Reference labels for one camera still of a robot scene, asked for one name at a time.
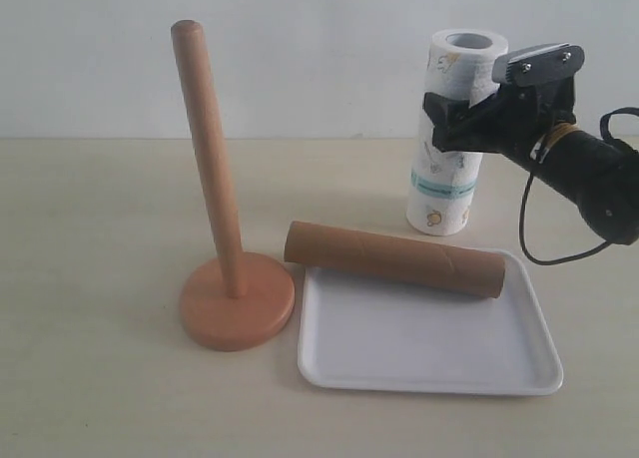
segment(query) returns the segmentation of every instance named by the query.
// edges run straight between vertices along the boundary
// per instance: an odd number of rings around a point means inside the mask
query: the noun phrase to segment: paper towel roll
[[[470,101],[472,106],[499,87],[492,82],[492,65],[506,52],[506,39],[490,31],[439,31],[432,36],[428,51],[424,93]],[[406,217],[424,233],[450,235],[468,222],[483,155],[442,153],[432,144],[432,130],[432,121],[420,110]]]

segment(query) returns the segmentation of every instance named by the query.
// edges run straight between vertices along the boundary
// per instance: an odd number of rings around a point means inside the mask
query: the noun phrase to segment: black cable
[[[528,203],[528,195],[530,194],[530,187],[532,186],[532,182],[534,181],[537,171],[539,169],[539,166],[541,165],[541,162],[543,160],[543,151],[545,150],[546,145],[548,144],[548,140],[550,139],[550,131],[552,130],[554,126],[555,126],[555,120],[553,117],[552,120],[550,121],[550,126],[548,127],[548,131],[544,135],[545,137],[540,144],[537,154],[535,155],[535,163],[530,168],[530,175],[528,176],[526,187],[524,188],[523,195],[521,196],[521,208],[519,209],[519,244],[521,245],[521,250],[523,251],[523,254],[526,255],[526,258],[528,258],[533,263],[536,263],[537,265],[558,265],[560,263],[567,263],[569,261],[575,261],[581,258],[587,258],[589,256],[594,255],[595,253],[599,253],[600,251],[604,250],[605,248],[609,247],[612,244],[612,241],[605,241],[604,243],[601,243],[587,251],[583,251],[575,255],[564,256],[562,258],[555,258],[552,260],[542,260],[542,259],[536,258],[535,256],[532,255],[532,253],[530,253],[530,251],[528,250],[528,247],[526,246],[524,222],[525,222],[525,216],[526,216],[526,204]]]

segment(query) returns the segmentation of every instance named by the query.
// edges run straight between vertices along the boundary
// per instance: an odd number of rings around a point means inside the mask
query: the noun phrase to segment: white plastic tray
[[[308,268],[298,365],[328,388],[547,395],[563,369],[523,263],[498,298]]]

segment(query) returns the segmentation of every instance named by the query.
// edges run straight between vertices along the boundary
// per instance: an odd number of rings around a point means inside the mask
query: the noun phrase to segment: table
[[[522,256],[525,173],[485,156],[466,229],[426,237],[404,217],[414,146],[230,141],[245,247],[282,259],[301,220]],[[528,210],[539,256],[599,242],[540,183]],[[190,141],[0,141],[0,226],[5,458],[639,455],[637,247],[526,263],[564,384],[547,397],[492,398],[313,387],[297,369],[300,293],[263,346],[194,344],[177,297],[215,249]],[[291,271],[300,291],[304,271]]]

